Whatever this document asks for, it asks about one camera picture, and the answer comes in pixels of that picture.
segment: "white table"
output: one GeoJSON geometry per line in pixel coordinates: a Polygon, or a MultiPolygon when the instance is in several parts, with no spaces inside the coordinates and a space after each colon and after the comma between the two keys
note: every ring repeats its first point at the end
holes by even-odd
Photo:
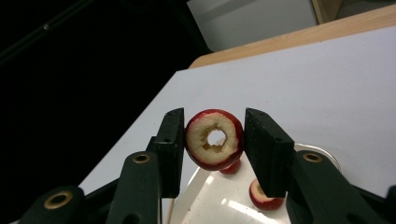
{"type": "MultiPolygon", "coordinates": [[[[166,112],[187,121],[221,108],[242,122],[246,107],[268,113],[295,142],[322,147],[345,177],[385,197],[396,184],[396,26],[178,71],[79,185],[90,193],[118,178],[144,151],[166,112]]],[[[185,153],[181,192],[197,165],[185,153]]],[[[163,200],[163,218],[169,200],[163,200]]]]}

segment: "apple piece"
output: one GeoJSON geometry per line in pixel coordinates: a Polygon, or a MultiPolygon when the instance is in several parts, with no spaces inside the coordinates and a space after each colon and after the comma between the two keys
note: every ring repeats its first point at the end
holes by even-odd
{"type": "Polygon", "coordinates": [[[261,210],[276,210],[284,201],[284,198],[268,198],[257,178],[251,182],[248,195],[253,204],[261,210]]]}
{"type": "Polygon", "coordinates": [[[207,109],[193,116],[185,129],[185,148],[191,159],[207,171],[230,166],[244,151],[244,131],[241,122],[221,109],[207,109]],[[208,136],[214,131],[224,133],[221,144],[210,144],[208,136]]]}
{"type": "Polygon", "coordinates": [[[234,175],[238,172],[239,168],[241,167],[241,160],[235,161],[233,164],[225,167],[224,169],[219,170],[224,175],[234,175]]]}

